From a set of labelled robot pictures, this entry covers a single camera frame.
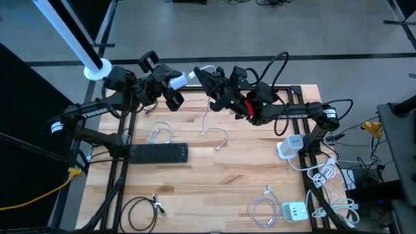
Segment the wooden table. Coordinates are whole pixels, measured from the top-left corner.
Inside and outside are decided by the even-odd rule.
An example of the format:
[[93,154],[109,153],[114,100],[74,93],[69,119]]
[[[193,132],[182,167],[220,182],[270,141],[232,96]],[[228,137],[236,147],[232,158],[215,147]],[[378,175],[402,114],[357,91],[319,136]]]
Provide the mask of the wooden table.
[[[321,101],[317,85],[302,85],[305,102]],[[287,101],[284,92],[279,93]],[[183,92],[184,104],[177,112],[170,112],[162,99],[157,108],[146,116],[138,114],[135,123],[133,144],[146,142],[146,129],[151,121],[162,120],[170,123],[173,142],[187,142],[189,159],[186,164],[130,164],[123,202],[136,196],[151,198],[154,193],[158,202],[167,212],[159,214],[154,232],[281,232],[311,231],[309,220],[288,224],[280,216],[272,228],[260,228],[247,215],[246,205],[255,198],[263,197],[266,185],[270,186],[281,203],[305,201],[305,190],[300,172],[293,170],[287,161],[278,158],[276,143],[294,134],[293,125],[289,125],[285,136],[277,137],[271,122],[259,127],[244,120],[235,120],[230,110],[208,112],[206,127],[223,127],[229,132],[229,140],[223,148],[216,151],[225,134],[222,131],[209,131],[199,135],[202,129],[202,117],[207,107],[207,97],[203,92]],[[101,117],[99,131],[116,133],[119,121],[110,114]],[[315,125],[309,120],[311,129]],[[285,120],[278,122],[278,131]],[[163,141],[163,134],[158,137]],[[333,156],[333,153],[322,147]],[[106,151],[98,148],[95,153]],[[108,159],[106,154],[94,157],[94,160]],[[319,162],[326,160],[320,155]],[[298,159],[292,160],[299,167]],[[92,164],[86,180],[77,228],[84,226],[97,211],[104,200],[111,162]],[[329,180],[334,199],[345,198],[342,177]],[[107,227],[112,226],[115,200],[110,208]],[[257,217],[270,219],[271,208],[259,206]],[[134,232],[127,220],[127,211],[122,215],[122,224],[126,231]],[[137,205],[132,212],[133,223],[138,227],[149,224],[152,210],[146,202]]]

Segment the white power adapter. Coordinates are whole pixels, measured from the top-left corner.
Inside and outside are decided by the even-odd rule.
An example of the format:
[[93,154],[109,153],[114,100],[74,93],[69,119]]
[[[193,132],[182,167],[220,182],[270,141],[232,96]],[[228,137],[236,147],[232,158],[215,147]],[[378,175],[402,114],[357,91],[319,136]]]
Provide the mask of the white power adapter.
[[298,151],[304,147],[304,140],[300,135],[288,136],[283,142],[276,144],[279,158],[292,159],[298,155]]
[[284,202],[281,204],[283,219],[288,223],[300,222],[308,219],[304,202]]

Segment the black power strip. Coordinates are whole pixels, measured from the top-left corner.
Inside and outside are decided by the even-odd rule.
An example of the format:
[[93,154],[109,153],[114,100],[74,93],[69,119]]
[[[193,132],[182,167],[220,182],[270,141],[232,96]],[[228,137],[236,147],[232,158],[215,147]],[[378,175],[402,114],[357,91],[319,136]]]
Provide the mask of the black power strip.
[[188,144],[137,144],[130,147],[130,164],[186,163]]

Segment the yellow clamp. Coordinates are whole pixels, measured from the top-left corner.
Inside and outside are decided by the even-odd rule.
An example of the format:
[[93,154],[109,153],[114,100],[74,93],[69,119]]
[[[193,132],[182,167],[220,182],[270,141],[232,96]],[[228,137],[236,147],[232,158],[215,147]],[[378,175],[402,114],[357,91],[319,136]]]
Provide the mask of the yellow clamp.
[[367,121],[361,126],[361,129],[367,130],[374,138],[380,138],[383,135],[382,123],[380,122],[370,123]]

